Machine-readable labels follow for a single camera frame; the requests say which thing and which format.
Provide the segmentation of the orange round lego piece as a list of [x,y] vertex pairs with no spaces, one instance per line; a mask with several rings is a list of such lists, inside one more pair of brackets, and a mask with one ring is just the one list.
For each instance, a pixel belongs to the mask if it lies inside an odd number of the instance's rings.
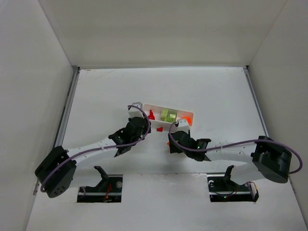
[[185,119],[188,122],[189,126],[192,125],[192,121],[191,121],[191,119],[189,117],[183,116],[182,119]]

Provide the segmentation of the red half-round lego piece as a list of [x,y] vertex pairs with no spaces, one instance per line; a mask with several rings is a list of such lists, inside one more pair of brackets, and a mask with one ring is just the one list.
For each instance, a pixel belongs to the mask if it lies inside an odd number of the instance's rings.
[[155,120],[155,116],[152,115],[152,114],[148,115],[148,118],[149,118],[150,120]]

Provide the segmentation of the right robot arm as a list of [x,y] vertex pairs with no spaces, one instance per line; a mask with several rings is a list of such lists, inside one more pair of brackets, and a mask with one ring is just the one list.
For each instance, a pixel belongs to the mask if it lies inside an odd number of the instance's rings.
[[170,153],[184,153],[195,161],[241,162],[240,166],[227,167],[225,181],[237,185],[260,179],[275,183],[288,181],[292,154],[287,147],[267,136],[213,147],[208,147],[210,139],[194,140],[190,132],[185,131],[169,132],[168,139]]

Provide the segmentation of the green lego brick underside up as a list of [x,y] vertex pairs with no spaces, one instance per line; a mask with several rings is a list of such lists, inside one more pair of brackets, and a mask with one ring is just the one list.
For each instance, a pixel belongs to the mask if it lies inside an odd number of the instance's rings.
[[177,112],[175,111],[168,111],[168,115],[169,117],[167,118],[167,121],[170,122],[170,123],[173,123],[176,121],[177,119]]

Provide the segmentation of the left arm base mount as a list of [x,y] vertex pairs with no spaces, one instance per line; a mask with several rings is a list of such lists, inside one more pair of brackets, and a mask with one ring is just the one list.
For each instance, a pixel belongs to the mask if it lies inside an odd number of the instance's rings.
[[77,203],[121,203],[123,175],[108,175],[100,166],[94,168],[101,179],[94,186],[79,187]]

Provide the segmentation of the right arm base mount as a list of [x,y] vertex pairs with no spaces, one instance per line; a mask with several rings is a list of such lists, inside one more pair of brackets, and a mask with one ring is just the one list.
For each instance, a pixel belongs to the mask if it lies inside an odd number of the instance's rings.
[[249,181],[243,185],[238,185],[231,181],[231,170],[234,166],[229,166],[224,175],[209,174],[207,183],[210,202],[253,202],[259,199],[259,192],[254,182]]

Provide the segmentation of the green lego brick studs up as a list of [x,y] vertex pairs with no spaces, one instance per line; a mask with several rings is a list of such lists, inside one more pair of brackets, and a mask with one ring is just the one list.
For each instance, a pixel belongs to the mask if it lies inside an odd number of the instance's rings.
[[161,112],[161,117],[169,117],[168,115],[168,109],[163,109],[162,112]]

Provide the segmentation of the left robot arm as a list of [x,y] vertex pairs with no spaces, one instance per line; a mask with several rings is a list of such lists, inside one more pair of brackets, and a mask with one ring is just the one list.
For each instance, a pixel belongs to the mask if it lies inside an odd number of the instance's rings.
[[41,192],[49,198],[63,194],[73,182],[78,168],[125,154],[150,132],[151,123],[147,117],[133,117],[124,128],[96,143],[74,149],[54,147],[35,170]]

